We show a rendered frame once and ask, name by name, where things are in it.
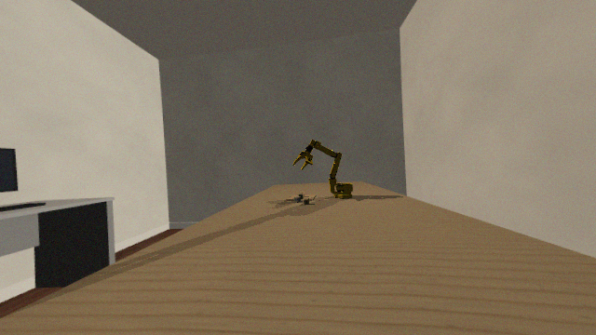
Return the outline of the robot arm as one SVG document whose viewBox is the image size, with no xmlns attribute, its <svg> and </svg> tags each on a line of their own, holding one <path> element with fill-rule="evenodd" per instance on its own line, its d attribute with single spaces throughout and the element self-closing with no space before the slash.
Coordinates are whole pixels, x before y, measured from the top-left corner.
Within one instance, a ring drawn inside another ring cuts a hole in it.
<svg viewBox="0 0 596 335">
<path fill-rule="evenodd" d="M 325 153 L 325 154 L 327 154 L 327 155 L 329 155 L 331 157 L 334 157 L 334 162 L 333 162 L 333 165 L 332 165 L 333 173 L 332 173 L 332 170 L 331 170 L 330 178 L 329 178 L 330 192 L 335 196 L 335 198 L 352 198 L 352 194 L 351 194 L 351 190 L 352 190 L 351 189 L 351 186 L 352 186 L 352 184 L 351 183 L 336 183 L 337 179 L 335 178 L 335 176 L 336 176 L 336 173 L 337 173 L 339 164 L 340 164 L 340 160 L 341 160 L 342 154 L 341 153 L 335 153 L 334 151 L 332 151 L 332 150 L 330 150 L 330 149 L 322 146 L 321 145 L 321 142 L 314 141 L 314 140 L 312 140 L 308 144 L 308 146 L 306 147 L 306 150 L 305 151 L 311 154 L 311 152 L 313 150 L 313 146 L 314 146 L 315 149 L 317 149 L 317 150 L 320 149 L 320 151 L 322 151 L 323 153 Z M 328 152 L 328 153 L 326 153 L 326 152 Z M 332 155 L 330 155 L 330 154 L 332 154 Z M 334 191 L 334 186 L 336 186 L 337 192 Z M 332 188 L 332 190 L 331 190 L 331 188 Z M 343 194 L 343 195 L 336 195 L 336 194 Z M 345 194 L 348 194 L 348 195 L 345 195 Z"/>
</svg>

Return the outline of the tan mat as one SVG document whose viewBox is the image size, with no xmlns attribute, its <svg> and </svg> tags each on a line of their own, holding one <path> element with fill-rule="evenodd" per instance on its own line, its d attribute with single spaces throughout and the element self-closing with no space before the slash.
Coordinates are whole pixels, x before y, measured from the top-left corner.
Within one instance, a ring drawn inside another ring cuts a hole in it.
<svg viewBox="0 0 596 335">
<path fill-rule="evenodd" d="M 294 197 L 295 196 L 299 196 L 299 195 L 293 195 L 290 198 L 288 198 L 287 200 L 294 200 Z M 305 194 L 305 197 L 304 198 L 308 198 L 309 200 L 313 200 L 315 196 L 316 196 L 315 194 Z"/>
</svg>

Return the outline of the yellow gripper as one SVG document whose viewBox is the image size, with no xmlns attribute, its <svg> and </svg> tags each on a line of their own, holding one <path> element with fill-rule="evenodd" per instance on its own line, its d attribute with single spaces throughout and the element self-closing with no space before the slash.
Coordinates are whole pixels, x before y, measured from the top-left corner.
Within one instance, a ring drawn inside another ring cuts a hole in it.
<svg viewBox="0 0 596 335">
<path fill-rule="evenodd" d="M 313 155 L 308 152 L 305 152 L 305 151 L 302 151 L 299 154 L 299 156 L 294 160 L 293 165 L 295 165 L 300 159 L 303 159 L 303 158 L 305 158 L 305 163 L 301 169 L 305 168 L 308 164 L 313 165 L 313 161 L 312 161 Z"/>
</svg>

